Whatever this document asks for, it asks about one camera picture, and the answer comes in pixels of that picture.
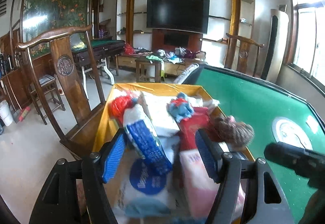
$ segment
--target pink package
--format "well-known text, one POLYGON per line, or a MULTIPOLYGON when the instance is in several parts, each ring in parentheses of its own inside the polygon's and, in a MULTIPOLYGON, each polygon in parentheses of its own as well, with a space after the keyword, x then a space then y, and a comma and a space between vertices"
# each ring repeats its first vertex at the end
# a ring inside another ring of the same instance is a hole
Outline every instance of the pink package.
MULTIPOLYGON (((191 216, 195 219, 206 218, 215 201, 219 184, 209 178, 197 149, 181 151, 179 157, 191 216)), ((233 220, 242 215, 244 202, 245 193, 240 185, 233 220)))

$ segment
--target chair backrest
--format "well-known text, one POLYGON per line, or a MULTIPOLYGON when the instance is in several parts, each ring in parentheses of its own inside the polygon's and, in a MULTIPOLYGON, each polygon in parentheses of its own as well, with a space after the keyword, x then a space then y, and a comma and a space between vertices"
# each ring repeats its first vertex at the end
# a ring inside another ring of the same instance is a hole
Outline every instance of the chair backrest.
MULTIPOLYGON (((51 124, 53 125, 56 133, 61 140, 67 140, 62 132, 59 124, 57 123, 48 102, 42 92, 39 79, 35 73, 33 60, 30 55, 31 48, 39 45, 40 43, 49 43, 51 56, 57 78, 60 81, 66 99, 71 107, 72 113, 77 121, 77 126, 82 127, 92 117, 92 111, 83 89, 81 80, 79 78, 74 59, 71 52, 70 36, 76 33, 84 33, 86 36, 86 44, 88 48, 89 58, 92 69, 97 69, 96 61, 91 47, 89 31, 92 25, 88 27, 64 27, 60 29, 50 30, 38 35, 36 38, 27 43, 17 44, 17 49, 27 53, 28 65, 31 71, 32 81, 37 91, 38 97, 42 103, 45 113, 47 114, 51 124)), ((100 98, 100 104, 105 104, 103 89, 100 83, 98 71, 93 71, 95 83, 100 98)))
POLYGON ((258 44, 252 39, 248 39, 246 37, 242 37, 238 35, 230 35, 230 34, 226 34, 226 35, 229 37, 229 40, 228 40, 228 46, 227 46, 225 61, 224 61, 225 68, 231 69, 232 63, 234 61, 236 45, 231 45, 232 41, 237 42, 237 40, 239 40, 240 45, 239 45, 238 62, 237 62, 236 71, 244 74, 246 73, 247 58, 248 58, 250 46, 251 44, 253 44, 257 46, 257 55, 255 60, 254 72, 253 72, 253 76, 255 76, 260 48, 264 47, 264 44, 258 44))

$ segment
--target television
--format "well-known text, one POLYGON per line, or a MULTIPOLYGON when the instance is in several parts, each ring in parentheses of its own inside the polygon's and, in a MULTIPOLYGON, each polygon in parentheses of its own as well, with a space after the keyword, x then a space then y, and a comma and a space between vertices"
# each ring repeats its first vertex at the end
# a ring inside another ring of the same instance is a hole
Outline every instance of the television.
POLYGON ((210 0, 147 0, 147 28, 206 34, 210 0))

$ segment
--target white table leg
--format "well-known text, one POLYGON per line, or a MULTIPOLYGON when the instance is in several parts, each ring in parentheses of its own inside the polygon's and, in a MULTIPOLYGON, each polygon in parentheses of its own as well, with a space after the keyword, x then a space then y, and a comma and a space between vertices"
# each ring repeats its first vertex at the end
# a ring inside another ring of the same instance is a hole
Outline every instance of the white table leg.
POLYGON ((88 98, 88 94, 87 94, 85 68, 84 68, 83 66, 81 67, 81 71, 82 71, 82 77, 83 77, 83 89, 84 89, 84 91, 85 91, 85 93, 86 93, 87 99, 89 99, 89 98, 88 98))
POLYGON ((109 71, 109 69, 107 68, 107 61, 106 61, 106 58, 103 59, 103 61, 105 62, 105 65, 104 65, 104 71, 106 74, 108 74, 109 78, 110 78, 110 83, 111 85, 114 85, 114 76, 113 74, 109 71))

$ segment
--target white bucket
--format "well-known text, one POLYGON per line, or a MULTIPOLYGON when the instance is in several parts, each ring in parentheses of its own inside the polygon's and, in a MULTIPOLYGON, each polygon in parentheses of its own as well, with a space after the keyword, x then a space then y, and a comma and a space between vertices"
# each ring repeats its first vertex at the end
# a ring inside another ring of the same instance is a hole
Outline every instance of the white bucket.
POLYGON ((6 126, 9 126, 14 120, 6 100, 1 101, 0 103, 0 117, 6 126))

